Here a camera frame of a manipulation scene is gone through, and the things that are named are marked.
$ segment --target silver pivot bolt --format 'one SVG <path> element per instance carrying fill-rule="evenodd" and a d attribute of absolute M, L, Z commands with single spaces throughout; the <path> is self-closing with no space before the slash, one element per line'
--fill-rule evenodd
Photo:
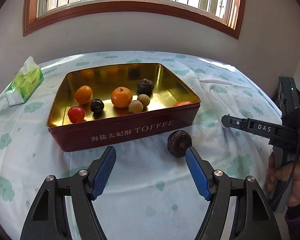
<path fill-rule="evenodd" d="M 87 170 L 81 170 L 81 171 L 79 171 L 79 175 L 80 176 L 85 176 L 85 175 L 87 175 L 88 174 L 88 171 Z"/>
<path fill-rule="evenodd" d="M 254 177 L 252 177 L 252 176 L 248 176 L 248 181 L 250 181 L 250 182 L 254 182 L 256 179 L 254 178 Z"/>
<path fill-rule="evenodd" d="M 216 176 L 222 176 L 223 175 L 223 172 L 221 171 L 221 170 L 215 170 L 214 171 L 214 175 L 216 175 Z"/>
<path fill-rule="evenodd" d="M 52 181 L 54 179 L 53 175 L 49 175 L 46 177 L 46 181 Z"/>

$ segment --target white tablecloth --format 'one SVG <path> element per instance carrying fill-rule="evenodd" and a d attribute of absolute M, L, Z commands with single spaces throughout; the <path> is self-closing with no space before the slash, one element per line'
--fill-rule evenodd
<path fill-rule="evenodd" d="M 46 127 L 55 93 L 74 70 L 121 63 L 159 62 L 201 98 L 190 127 L 193 146 L 203 159 L 229 176 L 252 175 L 264 185 L 268 139 L 224 128 L 224 114 L 281 123 L 279 109 L 251 80 L 229 65 L 173 53 L 121 51 L 82 54 L 40 64 L 44 81 L 22 105 L 8 105 L 0 95 L 0 224 L 20 238 L 31 203 L 45 177 L 73 175 L 87 168 L 106 147 L 63 152 Z M 184 158 L 167 150 L 169 133 L 124 142 L 114 147 L 117 161 L 103 195 L 94 207 L 109 240 L 191 240 L 208 203 L 198 194 Z M 67 197 L 73 239 L 79 239 Z M 232 199 L 223 239 L 231 230 Z"/>

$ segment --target rectangular metal container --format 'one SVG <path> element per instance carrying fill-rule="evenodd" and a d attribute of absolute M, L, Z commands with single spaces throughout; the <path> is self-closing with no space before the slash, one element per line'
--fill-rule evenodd
<path fill-rule="evenodd" d="M 116 108 L 111 93 L 127 87 L 137 99 L 137 83 L 143 78 L 154 82 L 150 104 L 138 114 Z M 90 103 L 83 105 L 87 122 L 71 123 L 68 110 L 78 106 L 75 91 L 88 85 L 93 98 L 105 104 L 104 111 L 93 116 Z M 176 102 L 192 104 L 175 106 Z M 47 126 L 63 151 L 72 152 L 135 140 L 192 124 L 200 107 L 199 97 L 176 75 L 159 63 L 120 64 L 70 72 L 62 81 L 52 104 Z"/>

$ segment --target hand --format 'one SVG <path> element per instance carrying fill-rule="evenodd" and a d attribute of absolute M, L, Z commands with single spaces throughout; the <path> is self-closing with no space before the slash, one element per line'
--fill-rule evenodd
<path fill-rule="evenodd" d="M 272 191 L 274 189 L 276 181 L 282 180 L 287 181 L 289 179 L 290 173 L 292 171 L 293 163 L 289 163 L 288 165 L 276 169 L 274 167 L 274 155 L 271 153 L 269 156 L 269 166 L 266 176 L 266 187 L 268 191 Z M 300 158 L 294 170 L 293 176 L 293 185 L 292 191 L 287 201 L 288 207 L 295 207 L 300 204 Z"/>

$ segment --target green tissue pack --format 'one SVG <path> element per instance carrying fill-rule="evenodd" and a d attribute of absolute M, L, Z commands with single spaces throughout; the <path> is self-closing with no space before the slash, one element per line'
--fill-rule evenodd
<path fill-rule="evenodd" d="M 25 103 L 43 81 L 41 68 L 29 57 L 5 90 L 10 106 Z"/>

